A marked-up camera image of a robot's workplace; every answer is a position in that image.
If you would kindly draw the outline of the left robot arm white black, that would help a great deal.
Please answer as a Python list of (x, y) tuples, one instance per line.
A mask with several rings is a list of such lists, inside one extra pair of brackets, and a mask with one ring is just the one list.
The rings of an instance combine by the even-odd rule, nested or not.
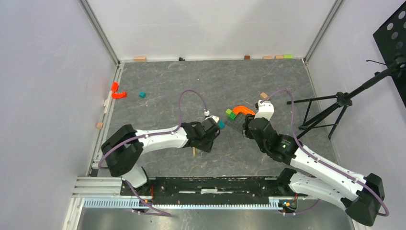
[(169, 148), (210, 152), (220, 134), (219, 121), (219, 117), (211, 115), (202, 122), (184, 122), (158, 130), (136, 130), (132, 125), (124, 125), (102, 144), (99, 163), (106, 163), (112, 177), (121, 177), (138, 195), (145, 195), (150, 190), (150, 181), (145, 170), (137, 164), (139, 157)]

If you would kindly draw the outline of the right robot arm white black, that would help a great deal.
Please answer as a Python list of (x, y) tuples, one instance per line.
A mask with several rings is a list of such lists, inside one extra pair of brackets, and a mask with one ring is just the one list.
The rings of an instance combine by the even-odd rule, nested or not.
[(255, 140), (261, 152), (288, 165), (276, 183), (281, 195), (305, 194), (327, 201), (369, 227), (381, 215), (385, 194), (380, 176), (364, 176), (336, 165), (294, 137), (278, 134), (266, 118), (248, 115), (242, 126), (246, 137)]

